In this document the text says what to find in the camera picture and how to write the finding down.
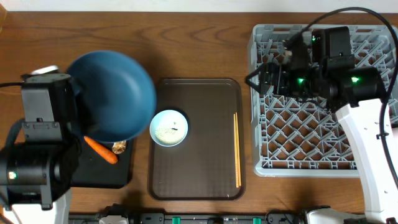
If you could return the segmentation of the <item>brown food scrap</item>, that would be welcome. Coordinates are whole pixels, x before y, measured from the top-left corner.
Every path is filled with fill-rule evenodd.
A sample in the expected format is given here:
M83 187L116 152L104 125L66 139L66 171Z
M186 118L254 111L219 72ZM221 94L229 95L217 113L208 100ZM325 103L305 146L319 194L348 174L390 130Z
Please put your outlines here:
M121 154L126 150L127 141L115 142L112 146L112 151L115 154Z

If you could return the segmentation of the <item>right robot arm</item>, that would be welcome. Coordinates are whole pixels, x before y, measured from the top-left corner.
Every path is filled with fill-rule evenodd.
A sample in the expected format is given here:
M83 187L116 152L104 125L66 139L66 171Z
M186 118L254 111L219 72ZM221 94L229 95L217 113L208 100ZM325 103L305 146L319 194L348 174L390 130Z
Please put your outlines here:
M272 91L301 99L326 99L348 138L365 199L364 215L320 207L306 211L304 222L396 223L397 144L380 73L354 66L345 26L313 31L310 44L301 33L295 34L287 48L292 55L286 65L263 63L246 77L246 83L260 94Z

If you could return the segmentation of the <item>orange carrot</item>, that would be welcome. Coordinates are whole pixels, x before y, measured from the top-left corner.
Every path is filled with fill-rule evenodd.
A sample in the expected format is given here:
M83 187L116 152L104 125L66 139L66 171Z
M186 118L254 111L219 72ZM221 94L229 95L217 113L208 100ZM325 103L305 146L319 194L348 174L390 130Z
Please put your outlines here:
M85 136L84 140L98 155L100 155L108 163L116 164L118 162L117 155L115 155L115 153L113 153L100 143L96 142L92 138L89 138L88 136Z

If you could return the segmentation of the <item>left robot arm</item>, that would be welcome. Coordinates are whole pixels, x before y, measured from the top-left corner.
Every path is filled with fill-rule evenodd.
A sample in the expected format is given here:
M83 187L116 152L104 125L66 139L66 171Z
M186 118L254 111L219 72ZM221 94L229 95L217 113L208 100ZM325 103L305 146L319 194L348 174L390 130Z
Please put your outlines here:
M1 149L1 220L68 223L72 175L81 151L71 76L28 75L21 87L24 117Z

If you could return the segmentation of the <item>dark blue plate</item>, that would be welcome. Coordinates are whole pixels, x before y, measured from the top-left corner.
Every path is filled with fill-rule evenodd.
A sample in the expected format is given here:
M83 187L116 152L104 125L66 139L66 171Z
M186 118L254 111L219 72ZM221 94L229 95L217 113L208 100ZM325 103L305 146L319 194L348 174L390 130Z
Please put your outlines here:
M110 50L89 52L66 73L72 77L82 135L119 142L148 127L156 109L155 86L133 58Z

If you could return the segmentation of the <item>light blue rice bowl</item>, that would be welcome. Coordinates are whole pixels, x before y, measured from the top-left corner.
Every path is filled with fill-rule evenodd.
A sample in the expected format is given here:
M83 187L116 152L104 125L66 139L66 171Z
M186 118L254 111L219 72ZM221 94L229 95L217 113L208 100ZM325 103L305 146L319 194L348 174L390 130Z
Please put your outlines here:
M186 117L176 110L163 110L157 113L150 122L152 140L163 147L180 144L188 134Z

